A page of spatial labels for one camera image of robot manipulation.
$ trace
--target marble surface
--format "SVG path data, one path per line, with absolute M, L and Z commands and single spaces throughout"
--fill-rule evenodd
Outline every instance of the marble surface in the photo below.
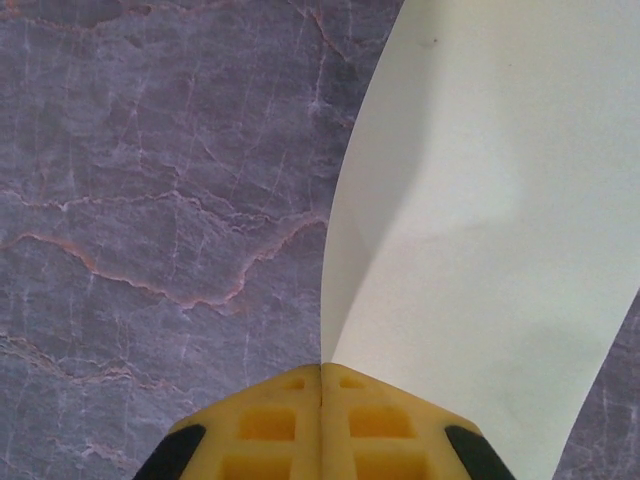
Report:
M 0 477 L 130 478 L 319 360 L 322 251 L 401 1 L 5 0 Z M 640 478 L 640 303 L 557 479 Z

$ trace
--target square hole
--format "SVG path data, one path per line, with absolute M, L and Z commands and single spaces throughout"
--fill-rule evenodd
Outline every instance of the square hole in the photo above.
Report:
M 282 407 L 248 409 L 240 418 L 238 436 L 244 440 L 294 440 L 295 411 Z
M 220 480 L 289 480 L 291 459 L 228 456 L 222 461 Z
M 428 480 L 424 454 L 411 452 L 356 453 L 358 480 Z
M 304 378 L 294 378 L 289 383 L 287 383 L 284 388 L 287 390 L 303 390 L 304 389 Z
M 356 407 L 349 413 L 352 437 L 415 437 L 404 410 L 388 405 Z

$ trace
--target yellow plastic object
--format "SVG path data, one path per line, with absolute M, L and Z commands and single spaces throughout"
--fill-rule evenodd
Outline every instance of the yellow plastic object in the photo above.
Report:
M 321 415 L 323 478 L 469 480 L 445 427 L 480 430 L 391 385 L 324 364 Z
M 468 420 L 341 365 L 176 423 L 134 480 L 514 480 Z

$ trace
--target paper sheet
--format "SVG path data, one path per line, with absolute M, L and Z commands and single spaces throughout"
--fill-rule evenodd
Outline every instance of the paper sheet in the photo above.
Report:
M 322 354 L 549 480 L 640 286 L 635 0 L 406 0 L 338 182 Z

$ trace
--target white paper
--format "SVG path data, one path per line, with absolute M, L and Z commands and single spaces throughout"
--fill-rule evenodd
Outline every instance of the white paper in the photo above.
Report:
M 549 480 L 640 286 L 635 0 L 406 0 L 329 225 L 323 361 Z

